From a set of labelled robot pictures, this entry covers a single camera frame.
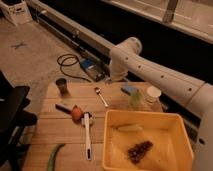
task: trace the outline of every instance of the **green vegetable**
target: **green vegetable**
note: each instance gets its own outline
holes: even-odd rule
[[[65,146],[65,144],[57,144],[55,148],[52,150],[50,154],[50,158],[48,161],[47,171],[54,171],[55,170],[55,159],[56,155],[61,147]]]

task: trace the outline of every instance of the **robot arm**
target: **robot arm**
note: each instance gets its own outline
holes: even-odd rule
[[[110,50],[110,77],[112,81],[123,79],[128,70],[158,87],[171,99],[202,117],[196,146],[193,171],[213,170],[213,86],[164,66],[148,61],[138,54],[142,44],[131,37]]]

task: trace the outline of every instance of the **chair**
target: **chair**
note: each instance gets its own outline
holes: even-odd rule
[[[24,110],[30,103],[29,90],[13,87],[0,71],[0,166],[8,160],[13,171],[20,170],[19,155],[29,148],[29,144],[18,146],[24,128],[37,123],[36,115]]]

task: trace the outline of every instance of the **gray floor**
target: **gray floor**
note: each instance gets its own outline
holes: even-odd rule
[[[24,45],[17,49],[13,47],[20,43]],[[28,111],[39,115],[47,86],[57,78],[64,77],[73,82],[81,81],[61,74],[56,60],[65,53],[78,55],[36,22],[15,27],[4,18],[0,18],[0,69],[14,86],[31,87],[28,97],[32,102],[27,108]],[[67,68],[66,72],[88,78],[79,65]],[[23,141],[30,141],[31,132],[33,128],[28,130],[28,136],[24,137]],[[10,170],[7,164],[0,168],[0,171],[3,170]]]

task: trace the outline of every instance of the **wooden table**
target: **wooden table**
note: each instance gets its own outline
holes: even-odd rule
[[[120,88],[123,83],[69,83],[69,95],[62,97],[55,84],[50,84],[43,107],[39,115],[38,124],[31,141],[23,166],[24,171],[46,170],[51,151],[58,143],[66,143],[56,158],[55,169],[60,171],[101,171],[102,143],[104,132],[104,116],[108,109],[133,110],[129,105],[130,96]],[[139,88],[142,96],[148,83],[129,83]],[[106,109],[96,95],[94,87],[101,89],[102,95],[109,104]],[[74,124],[71,116],[55,109],[55,103],[63,101],[71,109],[77,104],[81,109],[93,115],[94,124],[91,127],[92,160],[85,156],[85,128]],[[142,98],[140,110],[162,112],[159,101],[149,104]]]

